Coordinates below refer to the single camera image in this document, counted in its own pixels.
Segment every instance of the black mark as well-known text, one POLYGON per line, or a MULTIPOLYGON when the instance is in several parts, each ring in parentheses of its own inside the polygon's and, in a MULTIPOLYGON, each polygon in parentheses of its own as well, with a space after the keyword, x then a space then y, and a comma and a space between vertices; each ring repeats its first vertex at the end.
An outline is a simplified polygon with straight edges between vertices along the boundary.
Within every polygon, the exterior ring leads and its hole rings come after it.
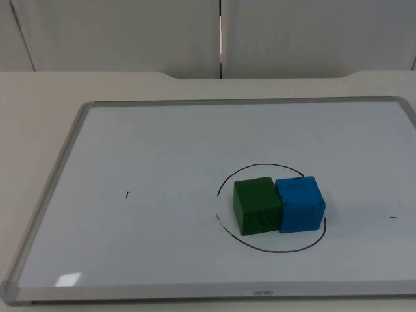
MULTIPOLYGON (((298 171, 298 170, 296 170, 296 169, 294 169, 294 168, 291 168, 291 167, 288 167, 288 166, 284 166, 284 165, 282 165, 282 164, 251 164, 251 165, 249 165, 249 166, 246 166, 246 167, 244 167, 244 168, 241 168, 241 169, 238 169, 236 172, 234 172, 233 174, 231 174, 222 184, 221 184, 221 186, 220 186, 220 189, 218 190, 218 193, 216 194, 217 196, 219 196, 220 195, 220 193, 221 193, 221 190, 222 190, 222 188, 224 187, 224 185, 227 183, 227 181, 232 177, 232 176, 234 176, 235 174, 237 174, 238 172, 240 172, 240 171, 243 171, 244 169, 247 169, 247 168, 251 168, 251 167, 254 167, 254 166, 277 166, 277 167, 282 167, 282 168, 286 168, 286 169, 290 169, 290 170, 292 170, 292 171, 294 171, 294 172, 296 172, 299 176, 301 176, 301 177, 304 177, 304 174, 303 173, 301 173, 300 171, 298 171)), ((315 241, 315 242, 313 242, 312 244, 310 244, 310 245, 308 245, 308 246, 306 246, 306 247, 303 247, 303 248, 299 248, 299 249, 293 249, 293 250, 267 250, 267 249, 262 249, 262 248, 259 248, 259 247, 256 247, 256 246, 253 246, 253 245, 250 245, 250 244, 248 244, 247 242, 244 242, 243 240, 241 240, 240 238, 238 238, 237 236, 235 236, 234 234, 232 234, 232 232, 230 232, 229 231, 229 229, 227 229, 224 225, 223 225, 223 223, 221 222, 221 219, 220 219, 220 217, 216 214, 215 215, 216 216, 216 219, 218 220, 218 222, 220 223, 220 225, 221 225, 221 227, 224 229, 224 231, 226 231, 228 234, 230 234, 231 235, 231 237, 233 237, 236 241, 239 241, 241 244, 244 244, 244 245, 246 245, 247 247, 250 247, 250 248, 253 248, 253 249, 256 249, 256 250, 259 250, 260 252, 269 252, 269 253, 272 253, 272 254, 288 254, 288 253, 292 253, 292 252, 301 252, 302 250, 306 250, 306 249, 309 249, 309 248, 311 248, 311 247, 314 247, 314 245, 316 245, 316 244, 318 244, 323 238, 324 238, 324 236, 325 236, 325 233, 326 233, 326 218, 324 217, 324 231, 322 232, 322 235, 315 241)))

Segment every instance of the whiteboard frame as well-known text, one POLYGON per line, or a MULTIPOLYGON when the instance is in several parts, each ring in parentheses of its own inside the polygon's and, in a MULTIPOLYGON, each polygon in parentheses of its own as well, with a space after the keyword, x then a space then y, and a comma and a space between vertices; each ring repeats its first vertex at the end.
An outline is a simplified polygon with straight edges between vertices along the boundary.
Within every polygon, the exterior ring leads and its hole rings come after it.
POLYGON ((340 282, 264 282, 199 283, 170 285, 132 285, 108 287, 18 287, 34 238, 49 201, 70 156, 88 111, 94 107, 139 107, 167 105, 250 105, 322 102, 397 102, 416 129, 416 113, 406 99, 398 96, 313 97, 291 99, 217 99, 186 101, 88 102, 81 105, 58 159, 40 195, 25 234, 18 246, 6 278, 0 284, 0 297, 10 306, 42 302, 85 302, 109 300, 169 300, 249 297, 331 297, 331 296, 411 296, 416 295, 416 280, 340 281, 340 282))

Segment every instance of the cube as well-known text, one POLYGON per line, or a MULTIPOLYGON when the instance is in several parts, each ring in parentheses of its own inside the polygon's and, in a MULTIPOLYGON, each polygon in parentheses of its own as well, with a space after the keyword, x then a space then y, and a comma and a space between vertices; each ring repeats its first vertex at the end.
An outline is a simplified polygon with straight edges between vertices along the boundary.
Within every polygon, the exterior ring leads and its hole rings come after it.
POLYGON ((314 177, 279 179, 276 188, 283 204, 280 233, 319 229, 326 205, 314 177))
POLYGON ((271 177, 234 182, 233 209, 241 235, 276 231, 283 206, 271 177))

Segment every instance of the table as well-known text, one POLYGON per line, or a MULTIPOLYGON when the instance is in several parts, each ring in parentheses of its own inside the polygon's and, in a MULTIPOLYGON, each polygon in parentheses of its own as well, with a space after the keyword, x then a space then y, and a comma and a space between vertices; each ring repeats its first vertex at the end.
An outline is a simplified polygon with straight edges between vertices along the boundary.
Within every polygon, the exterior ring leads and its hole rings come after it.
MULTIPOLYGON (((0 276, 6 274, 79 106, 86 101, 402 96, 416 109, 416 71, 336 79, 174 79, 161 73, 0 73, 0 276)), ((414 311, 416 300, 239 300, 11 308, 28 311, 414 311)))

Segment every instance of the white wall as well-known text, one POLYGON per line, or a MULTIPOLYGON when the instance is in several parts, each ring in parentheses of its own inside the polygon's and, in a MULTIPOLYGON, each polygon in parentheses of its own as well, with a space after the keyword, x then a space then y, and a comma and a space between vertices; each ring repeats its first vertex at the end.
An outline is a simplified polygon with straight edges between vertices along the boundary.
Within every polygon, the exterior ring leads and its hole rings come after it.
POLYGON ((0 0, 0 71, 32 70, 8 0, 0 0))
POLYGON ((36 70, 220 75, 218 0, 13 0, 36 70))
POLYGON ((410 70, 415 0, 222 0, 222 77, 410 70))

